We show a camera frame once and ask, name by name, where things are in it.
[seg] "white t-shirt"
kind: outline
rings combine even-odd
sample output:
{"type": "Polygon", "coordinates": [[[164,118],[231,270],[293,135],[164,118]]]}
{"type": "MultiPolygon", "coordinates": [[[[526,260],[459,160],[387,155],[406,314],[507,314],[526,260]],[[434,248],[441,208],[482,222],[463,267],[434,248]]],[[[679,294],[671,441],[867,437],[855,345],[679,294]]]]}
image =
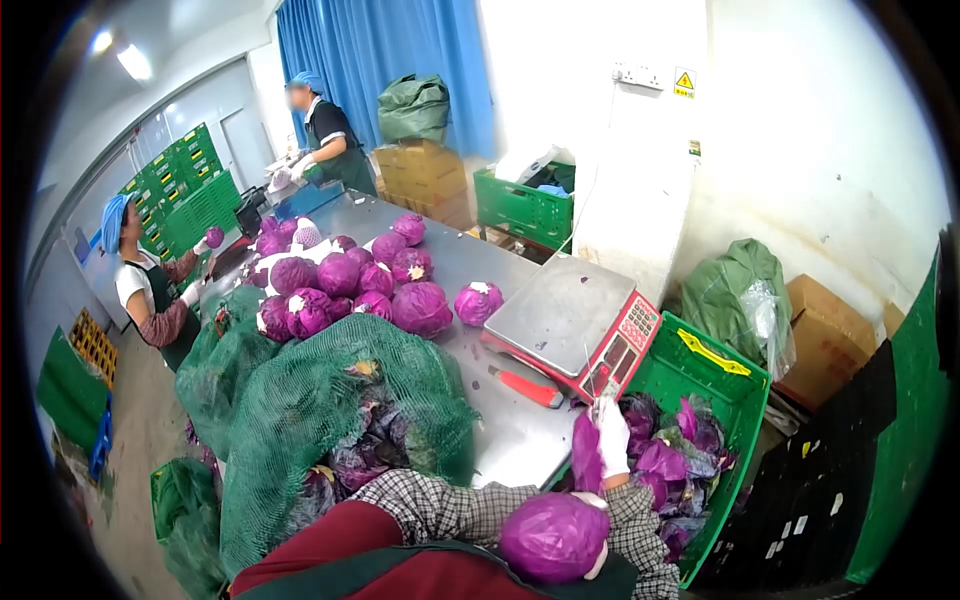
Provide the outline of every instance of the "white t-shirt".
{"type": "MultiPolygon", "coordinates": [[[[143,258],[142,261],[134,261],[136,264],[140,265],[146,271],[150,271],[156,266],[159,266],[160,259],[149,252],[140,249],[140,257],[143,258]]],[[[144,296],[147,298],[147,308],[150,309],[151,313],[156,312],[156,305],[154,304],[154,290],[150,287],[150,278],[147,277],[147,274],[143,271],[140,271],[134,266],[124,263],[118,270],[116,275],[117,282],[117,295],[120,297],[120,303],[123,304],[124,308],[127,308],[127,300],[130,299],[130,296],[133,295],[137,290],[143,290],[144,296]]]]}

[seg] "weighing scale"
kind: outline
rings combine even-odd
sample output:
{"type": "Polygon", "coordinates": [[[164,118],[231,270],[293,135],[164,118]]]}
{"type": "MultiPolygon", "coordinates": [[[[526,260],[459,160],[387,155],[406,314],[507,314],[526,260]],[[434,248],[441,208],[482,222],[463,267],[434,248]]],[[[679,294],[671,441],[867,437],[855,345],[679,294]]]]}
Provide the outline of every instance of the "weighing scale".
{"type": "Polygon", "coordinates": [[[487,319],[480,341],[592,404],[620,397],[661,322],[632,279],[557,252],[487,319]]]}

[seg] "warning sign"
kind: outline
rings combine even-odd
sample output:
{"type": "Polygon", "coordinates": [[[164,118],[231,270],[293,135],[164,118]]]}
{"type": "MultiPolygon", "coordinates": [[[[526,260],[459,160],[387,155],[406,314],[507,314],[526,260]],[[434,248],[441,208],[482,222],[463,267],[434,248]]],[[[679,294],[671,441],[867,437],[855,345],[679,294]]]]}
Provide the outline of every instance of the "warning sign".
{"type": "Polygon", "coordinates": [[[673,93],[693,100],[693,93],[697,88],[697,72],[678,66],[674,77],[673,93]]]}

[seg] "worker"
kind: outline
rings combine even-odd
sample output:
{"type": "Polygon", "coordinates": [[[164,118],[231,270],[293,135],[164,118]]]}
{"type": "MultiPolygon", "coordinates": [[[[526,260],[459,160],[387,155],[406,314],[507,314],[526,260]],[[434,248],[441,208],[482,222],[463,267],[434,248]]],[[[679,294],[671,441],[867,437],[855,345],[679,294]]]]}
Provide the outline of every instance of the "worker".
{"type": "Polygon", "coordinates": [[[100,223],[104,251],[119,254],[117,295],[143,341],[159,348],[164,363],[177,372],[200,333],[200,320],[190,306],[200,300],[204,279],[198,278],[178,295],[175,285],[190,275],[197,257],[209,250],[206,236],[179,260],[160,259],[139,246],[143,224],[132,194],[114,196],[104,206],[100,223]]]}
{"type": "Polygon", "coordinates": [[[376,196],[372,169],[363,153],[363,145],[340,107],[321,98],[320,76],[303,71],[287,84],[290,106],[306,111],[306,127],[310,151],[291,169],[293,180],[303,180],[303,171],[318,165],[325,180],[341,180],[344,187],[376,196]]]}
{"type": "Polygon", "coordinates": [[[233,580],[240,600],[259,598],[677,598],[651,510],[653,491],[630,481],[630,431],[616,408],[594,418],[610,515],[606,560],[595,578],[547,590],[522,582],[494,548],[504,519],[536,486],[456,488],[408,469],[388,471],[334,505],[233,580]]]}

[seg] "hair net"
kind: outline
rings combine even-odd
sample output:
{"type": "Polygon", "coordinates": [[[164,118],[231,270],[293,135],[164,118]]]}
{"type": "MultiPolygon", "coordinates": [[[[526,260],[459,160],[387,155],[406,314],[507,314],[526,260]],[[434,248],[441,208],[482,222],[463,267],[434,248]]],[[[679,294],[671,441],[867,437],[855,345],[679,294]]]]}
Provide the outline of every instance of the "hair net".
{"type": "Polygon", "coordinates": [[[107,201],[104,206],[104,216],[100,220],[100,230],[103,232],[104,250],[109,254],[120,251],[120,227],[123,223],[123,212],[127,209],[127,200],[130,196],[119,194],[107,201]]]}
{"type": "Polygon", "coordinates": [[[324,82],[320,79],[320,76],[313,71],[299,72],[287,83],[287,87],[291,85],[309,85],[311,91],[315,91],[318,94],[324,93],[324,82]]]}

